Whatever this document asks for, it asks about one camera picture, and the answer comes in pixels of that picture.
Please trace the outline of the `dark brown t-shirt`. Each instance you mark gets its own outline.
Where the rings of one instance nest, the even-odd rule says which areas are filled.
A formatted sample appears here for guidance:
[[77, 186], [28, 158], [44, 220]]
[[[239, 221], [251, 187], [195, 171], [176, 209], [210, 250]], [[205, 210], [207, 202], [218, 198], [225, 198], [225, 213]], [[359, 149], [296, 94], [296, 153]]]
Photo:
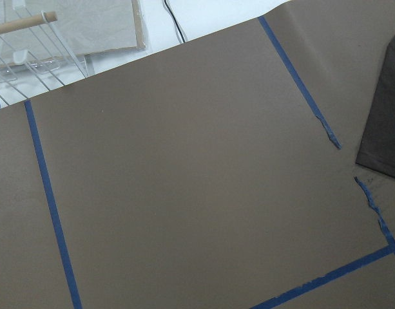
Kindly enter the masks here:
[[395, 178], [395, 35], [385, 52], [356, 163]]

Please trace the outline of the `flat cardboard sheet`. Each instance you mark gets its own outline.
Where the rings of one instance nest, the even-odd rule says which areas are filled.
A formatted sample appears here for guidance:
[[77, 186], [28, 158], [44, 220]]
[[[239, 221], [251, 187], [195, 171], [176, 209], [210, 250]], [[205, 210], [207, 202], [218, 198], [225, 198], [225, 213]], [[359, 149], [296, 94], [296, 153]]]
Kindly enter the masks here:
[[137, 1], [5, 1], [5, 20], [55, 12], [56, 27], [77, 56], [146, 47]]

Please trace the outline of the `cardboard tube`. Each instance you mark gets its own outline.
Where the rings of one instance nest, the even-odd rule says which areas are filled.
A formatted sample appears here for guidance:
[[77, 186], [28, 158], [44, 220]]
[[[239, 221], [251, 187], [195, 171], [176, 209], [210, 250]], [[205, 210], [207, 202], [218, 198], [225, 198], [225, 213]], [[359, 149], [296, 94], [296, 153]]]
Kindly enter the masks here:
[[56, 12], [41, 12], [39, 15], [16, 19], [0, 24], [0, 35], [10, 32], [15, 32], [22, 29], [40, 26], [42, 24], [52, 23], [57, 21]]

